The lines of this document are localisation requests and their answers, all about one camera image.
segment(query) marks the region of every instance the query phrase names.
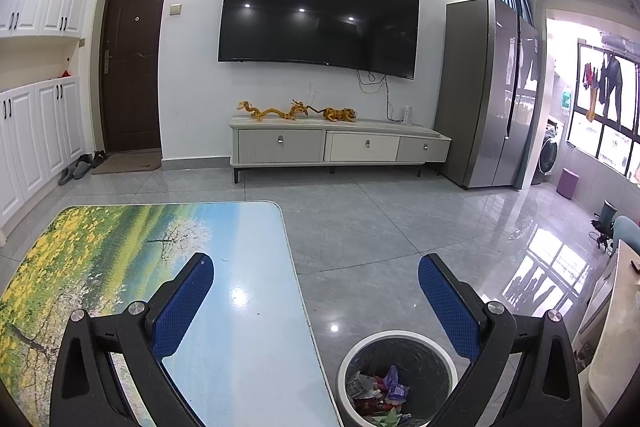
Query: dragon figurine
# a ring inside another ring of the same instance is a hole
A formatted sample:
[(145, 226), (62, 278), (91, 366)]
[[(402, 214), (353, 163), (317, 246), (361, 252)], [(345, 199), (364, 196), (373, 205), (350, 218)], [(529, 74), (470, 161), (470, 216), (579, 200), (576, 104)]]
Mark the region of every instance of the dragon figurine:
[(246, 100), (242, 100), (242, 102), (238, 103), (238, 109), (247, 110), (252, 114), (251, 116), (258, 121), (262, 121), (262, 119), (266, 115), (268, 115), (270, 112), (277, 114), (279, 117), (284, 118), (284, 120), (295, 120), (296, 115), (302, 112), (307, 116), (309, 115), (308, 107), (304, 103), (297, 102), (296, 100), (292, 101), (291, 109), (289, 110), (289, 112), (282, 112), (281, 110), (273, 107), (270, 107), (267, 110), (261, 111), (257, 107), (254, 107), (253, 105), (251, 105)]
[(312, 111), (324, 116), (327, 120), (335, 122), (338, 120), (345, 120), (347, 122), (355, 122), (357, 113), (350, 107), (345, 107), (344, 109), (334, 109), (333, 107), (325, 107), (324, 109), (317, 110), (307, 105), (306, 108), (311, 109)]

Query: silver bolt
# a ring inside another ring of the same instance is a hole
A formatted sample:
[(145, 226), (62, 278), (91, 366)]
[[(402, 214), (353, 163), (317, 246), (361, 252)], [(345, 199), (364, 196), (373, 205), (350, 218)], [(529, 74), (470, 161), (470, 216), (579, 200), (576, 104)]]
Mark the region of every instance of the silver bolt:
[(498, 301), (491, 301), (486, 305), (487, 309), (494, 315), (502, 315), (504, 313), (504, 305)]
[(562, 314), (558, 310), (549, 310), (546, 312), (546, 316), (552, 322), (560, 322), (562, 320)]
[(78, 322), (81, 319), (84, 319), (84, 310), (73, 310), (71, 312), (72, 322)]
[(145, 303), (141, 301), (132, 302), (127, 310), (131, 315), (140, 315), (145, 310)]

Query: tv cabinet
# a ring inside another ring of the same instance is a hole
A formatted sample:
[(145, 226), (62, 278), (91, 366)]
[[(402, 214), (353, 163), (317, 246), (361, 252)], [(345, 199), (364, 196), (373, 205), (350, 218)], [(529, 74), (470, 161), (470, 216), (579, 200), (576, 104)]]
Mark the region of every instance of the tv cabinet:
[(260, 167), (424, 165), (444, 163), (451, 140), (420, 125), (383, 120), (331, 122), (235, 116), (231, 166), (238, 172)]

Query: hanging clothes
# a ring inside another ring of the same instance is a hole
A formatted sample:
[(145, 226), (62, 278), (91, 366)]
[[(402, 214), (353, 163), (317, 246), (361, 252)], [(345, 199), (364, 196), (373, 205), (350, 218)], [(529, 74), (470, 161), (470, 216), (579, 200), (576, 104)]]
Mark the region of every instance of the hanging clothes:
[(596, 100), (598, 99), (598, 70), (591, 66), (590, 62), (584, 65), (582, 74), (582, 85), (584, 89), (590, 89), (590, 104), (587, 111), (587, 120), (591, 123), (596, 117)]
[(604, 104), (604, 118), (609, 118), (611, 94), (616, 91), (614, 103), (616, 105), (617, 130), (620, 130), (622, 119), (622, 68), (613, 53), (608, 53), (602, 59), (602, 74), (600, 75), (600, 103)]

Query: floor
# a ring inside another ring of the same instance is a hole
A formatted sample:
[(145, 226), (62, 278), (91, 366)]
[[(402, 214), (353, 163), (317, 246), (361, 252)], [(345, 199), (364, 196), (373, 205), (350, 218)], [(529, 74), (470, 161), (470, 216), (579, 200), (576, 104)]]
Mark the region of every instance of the floor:
[[(424, 334), (457, 356), (417, 282), (425, 253), (437, 252), (483, 299), (511, 312), (561, 309), (572, 338), (607, 256), (589, 237), (592, 216), (550, 184), (462, 190), (415, 168), (254, 169), (88, 174), (56, 188), (0, 249), (4, 288), (55, 215), (75, 204), (269, 200), (282, 208), (303, 297), (327, 377), (362, 338), (384, 330)], [(532, 277), (538, 280), (535, 284)], [(514, 291), (521, 279), (529, 287)], [(479, 426), (490, 425), (517, 365), (510, 363)]]

